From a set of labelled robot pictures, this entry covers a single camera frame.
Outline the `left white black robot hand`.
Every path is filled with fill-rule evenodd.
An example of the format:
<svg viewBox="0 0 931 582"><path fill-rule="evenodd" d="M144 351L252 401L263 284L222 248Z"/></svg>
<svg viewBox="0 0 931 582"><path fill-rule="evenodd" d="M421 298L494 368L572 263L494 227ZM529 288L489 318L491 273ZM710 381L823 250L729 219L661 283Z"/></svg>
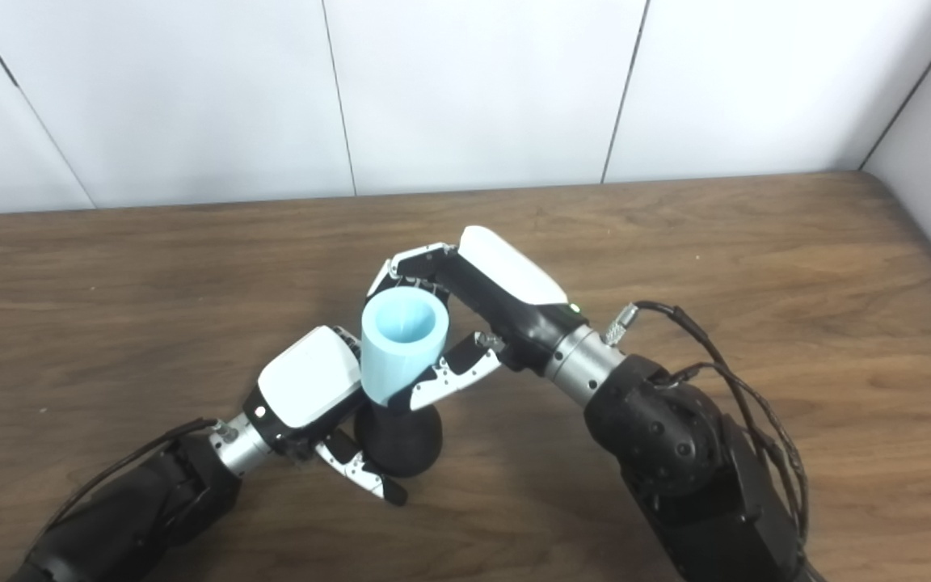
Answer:
<svg viewBox="0 0 931 582"><path fill-rule="evenodd" d="M342 327L315 327L263 367L233 421L237 437L218 447L242 478L270 456L318 458L366 492L394 506L409 495L341 428L367 403L360 341Z"/></svg>

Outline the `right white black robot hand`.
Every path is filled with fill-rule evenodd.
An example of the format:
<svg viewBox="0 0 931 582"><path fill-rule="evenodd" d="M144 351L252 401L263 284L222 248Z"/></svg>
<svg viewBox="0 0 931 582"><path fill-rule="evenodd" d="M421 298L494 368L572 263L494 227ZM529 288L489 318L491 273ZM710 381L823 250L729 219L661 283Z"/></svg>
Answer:
<svg viewBox="0 0 931 582"><path fill-rule="evenodd" d="M365 303L392 289L419 290L446 309L455 297L488 325L441 353L425 355L418 371L392 380L392 393L373 401L393 414L418 411L482 380L499 367L528 369L567 393L583 393L603 373L573 371L571 357L592 333L587 318L527 255L491 229L470 226L451 246L436 242L388 258Z"/></svg>

